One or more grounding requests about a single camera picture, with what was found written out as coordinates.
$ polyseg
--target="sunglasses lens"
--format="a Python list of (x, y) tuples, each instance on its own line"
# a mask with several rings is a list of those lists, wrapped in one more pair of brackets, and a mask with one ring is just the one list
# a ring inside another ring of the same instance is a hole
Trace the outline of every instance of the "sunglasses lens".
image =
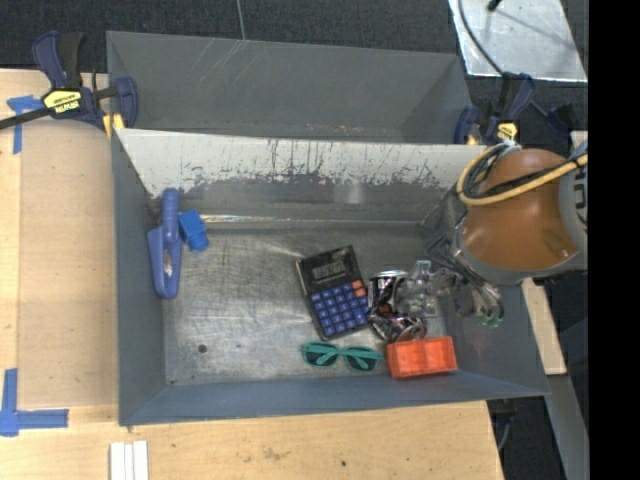
[(364, 347), (349, 347), (345, 354), (347, 364), (359, 372), (370, 372), (380, 363), (381, 356)]
[(307, 343), (302, 354), (312, 366), (333, 366), (338, 360), (337, 348), (327, 343)]

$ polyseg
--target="black carpet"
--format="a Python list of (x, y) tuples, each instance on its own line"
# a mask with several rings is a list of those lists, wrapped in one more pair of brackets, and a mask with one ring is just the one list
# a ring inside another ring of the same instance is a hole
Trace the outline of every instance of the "black carpet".
[[(561, 2), (588, 76), (589, 0)], [(33, 68), (31, 45), (50, 30), (84, 32), (80, 67), (98, 72), (107, 70), (107, 30), (460, 54), (447, 0), (0, 0), (0, 67)], [(467, 82), (474, 103), (497, 100), (499, 79)], [(571, 104), (576, 128), (588, 129), (585, 84), (538, 81), (536, 101), (545, 109)], [(519, 124), (524, 145), (567, 153), (568, 144), (533, 109)], [(587, 316), (586, 274), (544, 284), (560, 333)], [(588, 368), (574, 383), (588, 424)], [(564, 479), (544, 400), (515, 406), (502, 454), (507, 480)]]

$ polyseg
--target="green sunglasses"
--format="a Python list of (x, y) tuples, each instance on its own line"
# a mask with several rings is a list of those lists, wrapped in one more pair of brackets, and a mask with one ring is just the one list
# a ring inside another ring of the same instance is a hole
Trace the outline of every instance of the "green sunglasses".
[(311, 366), (333, 366), (339, 356), (357, 372), (370, 372), (380, 364), (383, 355), (367, 347), (339, 348), (324, 341), (310, 341), (302, 347), (302, 357)]

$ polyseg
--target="bin floor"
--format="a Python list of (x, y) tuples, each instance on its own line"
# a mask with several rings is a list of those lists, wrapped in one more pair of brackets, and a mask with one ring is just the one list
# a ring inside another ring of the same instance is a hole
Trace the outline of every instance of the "bin floor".
[[(342, 360), (326, 369), (303, 361), (301, 346), (319, 337), (295, 261), (352, 245), (366, 282), (377, 272), (409, 270), (424, 259), (424, 237), (411, 223), (216, 224), (208, 238), (202, 252), (184, 248), (178, 297), (165, 301), (171, 384), (362, 375)], [(442, 317), (432, 317), (427, 336), (444, 334)], [(371, 327), (333, 342), (384, 349)], [(381, 365), (374, 374), (387, 373)]]

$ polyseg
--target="orange container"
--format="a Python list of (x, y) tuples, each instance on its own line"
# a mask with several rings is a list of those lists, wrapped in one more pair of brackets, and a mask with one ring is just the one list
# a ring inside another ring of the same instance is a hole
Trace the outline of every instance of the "orange container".
[(394, 378), (458, 369), (451, 336), (390, 343), (385, 352)]

